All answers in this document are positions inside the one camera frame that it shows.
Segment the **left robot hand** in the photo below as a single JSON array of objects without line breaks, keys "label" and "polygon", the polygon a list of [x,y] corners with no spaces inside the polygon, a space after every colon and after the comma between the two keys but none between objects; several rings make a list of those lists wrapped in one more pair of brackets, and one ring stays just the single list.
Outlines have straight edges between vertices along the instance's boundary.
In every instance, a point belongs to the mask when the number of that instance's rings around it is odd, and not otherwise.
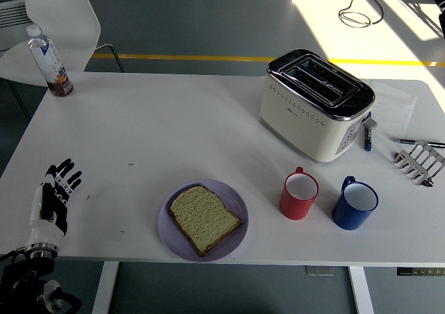
[{"label": "left robot hand", "polygon": [[35,191],[29,226],[31,235],[27,248],[49,245],[57,248],[67,233],[67,203],[81,184],[82,171],[74,171],[74,161],[68,158],[49,166],[43,182]]}]

